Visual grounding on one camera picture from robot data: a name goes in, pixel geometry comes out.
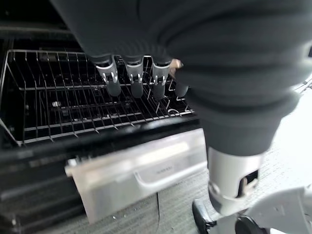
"dishwasher rack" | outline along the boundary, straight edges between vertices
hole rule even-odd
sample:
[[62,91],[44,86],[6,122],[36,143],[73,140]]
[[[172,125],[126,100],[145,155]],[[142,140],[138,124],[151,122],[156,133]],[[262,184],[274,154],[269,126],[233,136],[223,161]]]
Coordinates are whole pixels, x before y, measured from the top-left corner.
[[0,125],[19,146],[85,132],[193,114],[174,93],[153,98],[152,58],[144,57],[143,96],[134,98],[121,57],[115,57],[121,94],[112,97],[82,52],[9,50],[1,77]]

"robotic hand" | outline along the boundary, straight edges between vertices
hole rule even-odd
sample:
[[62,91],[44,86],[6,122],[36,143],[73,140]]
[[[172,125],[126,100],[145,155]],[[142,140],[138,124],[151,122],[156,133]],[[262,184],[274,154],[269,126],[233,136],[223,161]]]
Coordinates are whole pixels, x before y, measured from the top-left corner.
[[[312,1],[51,2],[99,64],[107,54],[181,60],[175,76],[190,87],[186,99],[204,129],[211,202],[223,215],[236,212],[257,185],[262,154],[282,117],[297,105],[291,87],[312,71]],[[104,78],[116,95],[120,87],[111,77]]]

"dishwasher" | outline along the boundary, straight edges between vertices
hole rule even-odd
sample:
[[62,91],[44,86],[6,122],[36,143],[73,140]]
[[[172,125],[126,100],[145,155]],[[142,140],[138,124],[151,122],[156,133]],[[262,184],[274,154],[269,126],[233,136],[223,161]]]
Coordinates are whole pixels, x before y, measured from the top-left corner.
[[207,167],[204,134],[176,81],[153,96],[153,58],[142,95],[124,60],[120,94],[72,38],[2,42],[0,232],[33,233],[77,215],[94,223]]

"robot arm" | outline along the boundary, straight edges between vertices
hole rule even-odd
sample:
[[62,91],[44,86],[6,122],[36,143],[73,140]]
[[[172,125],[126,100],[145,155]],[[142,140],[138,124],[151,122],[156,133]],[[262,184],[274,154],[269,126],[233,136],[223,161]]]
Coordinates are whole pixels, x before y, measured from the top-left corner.
[[201,234],[312,234],[312,185],[283,190],[264,197],[248,210],[213,221],[200,199],[193,214]]
[[[175,76],[190,86],[186,99],[204,129],[210,199],[221,214],[236,212],[257,184],[261,154],[282,117],[297,105],[291,87],[312,71],[312,1],[51,2],[91,60],[181,60]],[[154,95],[161,98],[167,64],[155,65],[162,79],[154,77]]]

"metal wire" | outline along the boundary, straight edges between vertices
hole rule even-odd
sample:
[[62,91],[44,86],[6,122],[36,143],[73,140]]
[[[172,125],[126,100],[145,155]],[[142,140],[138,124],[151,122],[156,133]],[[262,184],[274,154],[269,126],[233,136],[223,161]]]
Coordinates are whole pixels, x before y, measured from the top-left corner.
[[10,50],[1,77],[1,101],[10,98],[14,110],[0,105],[1,126],[18,145],[85,132],[192,114],[174,95],[169,77],[161,101],[153,97],[152,59],[144,58],[143,95],[133,98],[122,59],[117,58],[121,94],[112,97],[95,66],[84,53]]

